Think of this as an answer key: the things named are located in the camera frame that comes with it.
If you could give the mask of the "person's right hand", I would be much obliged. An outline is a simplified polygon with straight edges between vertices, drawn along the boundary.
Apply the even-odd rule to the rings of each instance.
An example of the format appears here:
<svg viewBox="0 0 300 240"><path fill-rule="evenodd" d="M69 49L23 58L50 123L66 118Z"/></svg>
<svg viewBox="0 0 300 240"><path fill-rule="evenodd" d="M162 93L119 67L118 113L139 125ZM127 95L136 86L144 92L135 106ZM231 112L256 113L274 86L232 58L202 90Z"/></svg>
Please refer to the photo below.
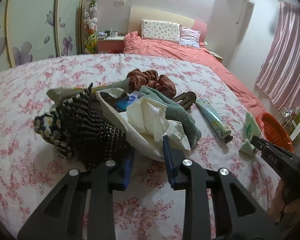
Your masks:
<svg viewBox="0 0 300 240"><path fill-rule="evenodd" d="M296 199L290 204L286 204L284 200L284 190L286 189L284 181L281 179L276 188L275 197L271 201L268 215L278 223L281 220L281 212L292 214L295 220L300 219L300 199Z"/></svg>

